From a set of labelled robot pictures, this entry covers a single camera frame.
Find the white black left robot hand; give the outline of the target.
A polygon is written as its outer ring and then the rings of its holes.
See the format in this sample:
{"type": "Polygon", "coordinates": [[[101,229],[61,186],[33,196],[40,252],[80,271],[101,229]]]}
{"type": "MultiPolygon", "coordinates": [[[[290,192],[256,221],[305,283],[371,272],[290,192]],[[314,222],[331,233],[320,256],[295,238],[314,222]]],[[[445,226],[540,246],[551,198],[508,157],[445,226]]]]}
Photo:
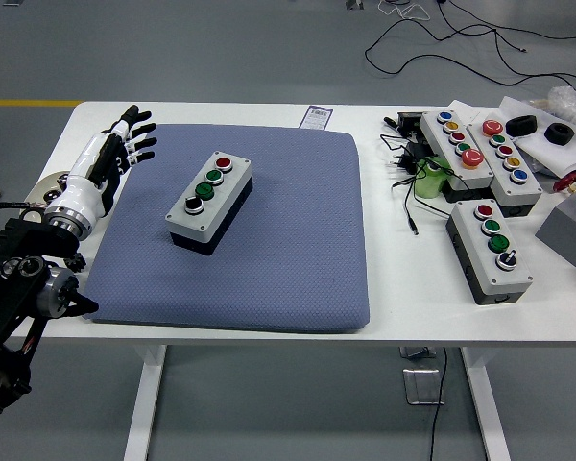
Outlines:
{"type": "Polygon", "coordinates": [[[149,111],[129,107],[110,128],[95,134],[66,176],[65,188],[44,211],[42,222],[65,229],[78,240],[88,238],[107,216],[121,177],[136,164],[151,159],[156,124],[149,111]]]}

